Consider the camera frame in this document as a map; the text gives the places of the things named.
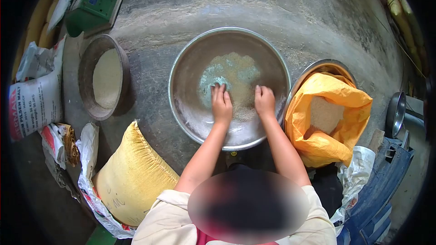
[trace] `yellow woven sack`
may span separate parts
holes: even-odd
[[[165,189],[173,189],[178,180],[177,173],[148,144],[134,121],[92,182],[119,222],[139,226],[157,196]]]
[[[303,136],[310,127],[310,103],[313,96],[345,107],[331,136],[315,131],[308,139]],[[369,120],[372,98],[356,89],[348,79],[327,72],[313,73],[301,85],[285,116],[285,133],[298,150],[307,167],[322,167],[342,161],[350,165],[353,147]]]

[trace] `stainless steel basin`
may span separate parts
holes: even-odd
[[[232,60],[235,53],[239,60]],[[282,121],[290,76],[280,53],[261,35],[235,27],[212,29],[190,41],[177,56],[168,83],[170,107],[182,130],[199,144],[214,123],[210,86],[215,82],[226,83],[234,108],[222,150],[248,149],[265,139],[254,110],[256,84],[274,91],[276,117]]]

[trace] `hand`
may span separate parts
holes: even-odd
[[[266,86],[256,85],[254,107],[260,119],[268,117],[275,119],[275,97],[273,91]]]
[[[211,86],[211,102],[215,124],[224,124],[228,128],[233,118],[233,106],[230,96],[225,90],[225,83],[221,86],[218,83]]]

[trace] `white plastic bag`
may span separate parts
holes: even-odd
[[[65,37],[53,50],[53,71],[37,79],[9,87],[9,132],[13,141],[62,119],[61,79]]]
[[[89,207],[93,210],[95,218],[116,238],[132,238],[135,229],[117,222],[106,206],[102,203],[91,178],[97,161],[99,149],[99,128],[88,123],[82,130],[80,139],[76,142],[80,152],[82,171],[79,176],[79,188]]]
[[[371,176],[374,160],[375,153],[372,150],[355,146],[349,167],[346,167],[343,163],[336,164],[338,167],[337,177],[342,183],[342,194],[344,198],[342,199],[342,206],[337,209],[331,217],[331,223],[335,223],[336,221],[343,223],[345,220],[345,211],[356,205],[359,192],[367,184]],[[343,225],[335,227],[336,237],[339,236],[343,227]]]
[[[38,47],[31,42],[21,57],[15,79],[25,82],[50,74],[54,70],[53,56],[53,49]]]
[[[39,131],[42,137],[42,148],[47,151],[54,161],[63,169],[67,169],[65,162],[67,156],[65,153],[64,140],[65,130],[59,128],[56,124],[51,123]]]

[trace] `red lettering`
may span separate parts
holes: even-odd
[[[9,95],[9,132],[11,139],[14,141],[18,141],[23,138],[20,132],[20,125],[18,123],[16,94],[17,90],[14,89]]]

